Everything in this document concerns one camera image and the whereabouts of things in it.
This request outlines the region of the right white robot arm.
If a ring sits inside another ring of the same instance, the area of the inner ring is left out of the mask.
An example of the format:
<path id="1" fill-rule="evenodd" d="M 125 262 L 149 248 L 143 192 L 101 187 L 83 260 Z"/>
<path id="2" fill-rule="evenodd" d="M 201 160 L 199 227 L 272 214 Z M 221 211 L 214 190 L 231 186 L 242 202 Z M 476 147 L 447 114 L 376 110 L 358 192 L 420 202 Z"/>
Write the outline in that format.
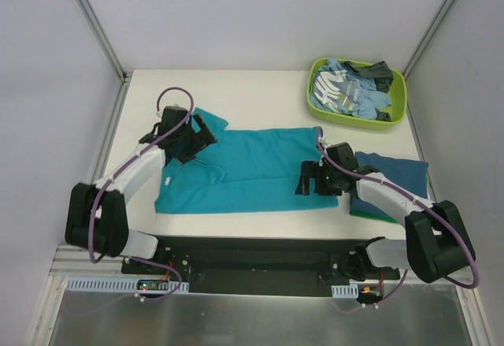
<path id="1" fill-rule="evenodd" d="M 399 268 L 413 271 L 425 283 L 445 279 L 463 288 L 477 287 L 476 253 L 454 203 L 414 195 L 376 167 L 360 165 L 348 143 L 317 147 L 321 158 L 301 164 L 297 195 L 348 193 L 377 207 L 405 231 L 402 240 L 379 236 L 359 244 L 344 265 L 347 275 L 363 281 L 384 267 Z"/>

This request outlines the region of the aluminium frame post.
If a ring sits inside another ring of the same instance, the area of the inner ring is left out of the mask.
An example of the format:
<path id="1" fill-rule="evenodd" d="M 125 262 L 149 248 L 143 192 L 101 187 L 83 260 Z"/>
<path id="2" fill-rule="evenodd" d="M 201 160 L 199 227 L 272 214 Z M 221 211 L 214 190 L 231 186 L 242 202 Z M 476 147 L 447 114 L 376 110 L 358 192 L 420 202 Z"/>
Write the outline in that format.
<path id="1" fill-rule="evenodd" d="M 424 53 L 428 49 L 429 45 L 431 44 L 432 40 L 435 38 L 438 30 L 441 28 L 444 21 L 447 19 L 448 15 L 450 14 L 450 11 L 453 9 L 456 2 L 457 2 L 457 0 L 442 0 L 441 1 L 439 8 L 436 10 L 429 25 L 427 26 L 423 35 L 421 36 L 419 43 L 415 47 L 411 57 L 409 58 L 408 62 L 406 63 L 406 67 L 404 68 L 404 70 L 402 72 L 402 75 L 404 76 L 405 80 L 407 80 L 410 77 L 410 75 L 412 74 L 417 63 L 420 61 L 420 59 L 422 58 L 422 56 L 424 55 Z"/>
<path id="2" fill-rule="evenodd" d="M 114 50 L 113 45 L 98 18 L 98 14 L 95 12 L 95 9 L 91 4 L 91 0 L 76 0 L 76 4 L 79 6 L 87 25 L 98 42 L 99 47 L 101 48 L 115 75 L 121 83 L 125 82 L 128 78 L 128 72 L 121 64 L 117 52 Z"/>

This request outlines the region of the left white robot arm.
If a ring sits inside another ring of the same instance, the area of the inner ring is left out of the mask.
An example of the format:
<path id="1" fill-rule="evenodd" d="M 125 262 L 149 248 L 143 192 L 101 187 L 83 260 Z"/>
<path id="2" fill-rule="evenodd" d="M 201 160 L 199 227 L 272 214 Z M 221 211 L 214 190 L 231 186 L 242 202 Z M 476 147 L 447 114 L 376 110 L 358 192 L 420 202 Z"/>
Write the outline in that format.
<path id="1" fill-rule="evenodd" d="M 187 163 L 216 142 L 201 114 L 166 106 L 161 120 L 139 140 L 125 162 L 92 184 L 74 186 L 65 226 L 66 243 L 100 257 L 136 257 L 147 273 L 160 273 L 167 259 L 160 241 L 130 228 L 127 204 L 169 162 Z"/>

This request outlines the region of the dark grey garment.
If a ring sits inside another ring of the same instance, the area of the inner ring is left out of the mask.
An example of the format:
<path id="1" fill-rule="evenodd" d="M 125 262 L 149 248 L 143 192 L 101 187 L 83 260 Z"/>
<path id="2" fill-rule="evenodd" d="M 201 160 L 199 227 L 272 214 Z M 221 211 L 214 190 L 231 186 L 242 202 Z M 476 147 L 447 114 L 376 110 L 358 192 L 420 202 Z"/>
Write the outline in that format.
<path id="1" fill-rule="evenodd" d="M 394 82 L 393 72 L 385 61 L 371 65 L 359 65 L 351 61 L 344 61 L 343 66 L 359 78 L 373 80 L 377 91 L 388 93 Z"/>

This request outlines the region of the teal t-shirt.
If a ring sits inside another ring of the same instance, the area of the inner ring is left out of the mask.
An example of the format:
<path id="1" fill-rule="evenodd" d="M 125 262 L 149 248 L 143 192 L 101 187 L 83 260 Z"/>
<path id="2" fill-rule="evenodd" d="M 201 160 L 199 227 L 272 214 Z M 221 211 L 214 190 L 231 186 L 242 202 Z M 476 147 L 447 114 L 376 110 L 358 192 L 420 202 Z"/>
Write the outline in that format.
<path id="1" fill-rule="evenodd" d="M 298 195 L 304 161 L 319 161 L 315 128 L 233 130 L 203 109 L 216 143 L 161 173 L 154 208 L 159 214 L 230 214 L 316 210 L 338 205 L 335 196 Z"/>

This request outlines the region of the right aluminium frame post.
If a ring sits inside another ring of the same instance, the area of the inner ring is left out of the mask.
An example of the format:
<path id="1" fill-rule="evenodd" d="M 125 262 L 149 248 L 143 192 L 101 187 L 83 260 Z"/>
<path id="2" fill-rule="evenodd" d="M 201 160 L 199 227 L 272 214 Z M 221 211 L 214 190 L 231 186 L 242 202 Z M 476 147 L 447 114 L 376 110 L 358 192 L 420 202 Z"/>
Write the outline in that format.
<path id="1" fill-rule="evenodd" d="M 406 63 L 406 67 L 404 68 L 404 70 L 402 72 L 402 75 L 404 76 L 405 80 L 407 80 L 410 77 L 410 75 L 412 74 L 417 63 L 420 61 L 420 59 L 422 58 L 422 56 L 424 55 L 424 53 L 428 49 L 429 45 L 431 44 L 432 40 L 435 38 L 438 30 L 441 28 L 444 21 L 447 19 L 448 15 L 450 14 L 450 11 L 453 9 L 456 2 L 457 2 L 457 0 L 442 0 L 441 1 L 439 8 L 436 10 L 429 25 L 427 26 L 423 35 L 421 36 L 419 43 L 415 47 L 411 57 L 409 58 L 408 62 Z"/>

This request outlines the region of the light blue printed t-shirt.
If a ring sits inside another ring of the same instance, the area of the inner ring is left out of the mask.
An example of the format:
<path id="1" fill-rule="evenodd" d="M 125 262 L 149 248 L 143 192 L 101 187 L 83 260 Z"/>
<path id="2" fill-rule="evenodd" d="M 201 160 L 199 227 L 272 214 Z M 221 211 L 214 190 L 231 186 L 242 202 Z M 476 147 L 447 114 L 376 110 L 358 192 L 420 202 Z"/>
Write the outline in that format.
<path id="1" fill-rule="evenodd" d="M 377 91 L 373 80 L 357 77 L 336 58 L 328 58 L 315 69 L 308 99 L 315 108 L 330 113 L 391 121 L 384 111 L 391 105 L 388 93 Z"/>

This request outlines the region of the lime green plastic basket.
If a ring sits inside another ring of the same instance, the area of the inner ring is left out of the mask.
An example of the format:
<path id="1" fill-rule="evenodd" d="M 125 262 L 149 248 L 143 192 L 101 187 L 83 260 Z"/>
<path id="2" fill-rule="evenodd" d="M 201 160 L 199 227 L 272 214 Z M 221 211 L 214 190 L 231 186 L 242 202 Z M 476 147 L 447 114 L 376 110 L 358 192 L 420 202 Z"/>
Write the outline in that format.
<path id="1" fill-rule="evenodd" d="M 311 79 L 315 73 L 315 69 L 320 67 L 323 63 L 327 61 L 328 58 L 321 58 L 316 60 L 309 72 L 309 79 L 306 88 L 306 102 L 309 112 L 318 120 L 327 121 L 337 125 L 345 125 L 353 128 L 361 128 L 365 130 L 372 131 L 385 131 L 398 125 L 406 115 L 406 107 L 408 104 L 408 95 L 406 89 L 406 82 L 402 74 L 394 69 L 391 69 L 394 76 L 394 82 L 388 95 L 391 99 L 391 105 L 384 109 L 385 112 L 391 115 L 391 121 L 374 121 L 367 120 L 358 117 L 347 116 L 339 113 L 330 113 L 325 110 L 319 110 L 315 108 L 308 99 L 309 89 L 311 88 Z M 338 59 L 338 61 L 351 61 L 345 59 Z M 369 63 L 351 61 L 359 65 L 371 65 Z"/>

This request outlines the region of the left aluminium frame post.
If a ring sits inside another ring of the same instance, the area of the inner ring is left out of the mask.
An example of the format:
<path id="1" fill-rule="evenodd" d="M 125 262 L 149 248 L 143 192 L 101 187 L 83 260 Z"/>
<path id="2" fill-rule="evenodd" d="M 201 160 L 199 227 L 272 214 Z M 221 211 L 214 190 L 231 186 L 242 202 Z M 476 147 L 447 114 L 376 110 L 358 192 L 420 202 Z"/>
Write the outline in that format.
<path id="1" fill-rule="evenodd" d="M 95 12 L 95 9 L 91 4 L 91 0 L 76 0 L 76 4 L 79 6 L 87 25 L 98 42 L 99 47 L 101 48 L 115 75 L 121 83 L 125 82 L 128 78 L 128 72 L 121 64 L 117 52 L 114 50 L 113 45 L 98 18 L 98 14 Z"/>

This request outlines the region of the folded dark blue t-shirt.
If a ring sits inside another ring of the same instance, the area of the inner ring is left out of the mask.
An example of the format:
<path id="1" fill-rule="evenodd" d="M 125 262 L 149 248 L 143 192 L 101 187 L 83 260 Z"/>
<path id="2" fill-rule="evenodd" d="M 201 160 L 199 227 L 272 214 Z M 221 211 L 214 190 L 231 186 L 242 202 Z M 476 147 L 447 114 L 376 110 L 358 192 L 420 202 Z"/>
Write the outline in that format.
<path id="1" fill-rule="evenodd" d="M 409 159 L 395 159 L 398 160 L 399 172 L 401 173 L 401 178 L 397 185 L 412 192 L 414 195 L 427 199 L 428 163 Z"/>

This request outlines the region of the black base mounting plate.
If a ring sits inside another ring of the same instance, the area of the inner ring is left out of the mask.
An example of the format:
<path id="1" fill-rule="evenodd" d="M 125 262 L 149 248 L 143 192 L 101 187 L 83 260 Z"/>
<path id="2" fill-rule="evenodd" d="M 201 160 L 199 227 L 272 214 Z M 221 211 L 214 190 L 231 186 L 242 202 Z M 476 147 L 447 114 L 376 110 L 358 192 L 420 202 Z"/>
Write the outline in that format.
<path id="1" fill-rule="evenodd" d="M 121 272 L 154 277 L 175 269 L 191 293 L 329 297 L 351 281 L 398 281 L 391 267 L 372 267 L 357 257 L 364 240 L 261 239 L 163 236 L 156 266 L 123 262 Z"/>

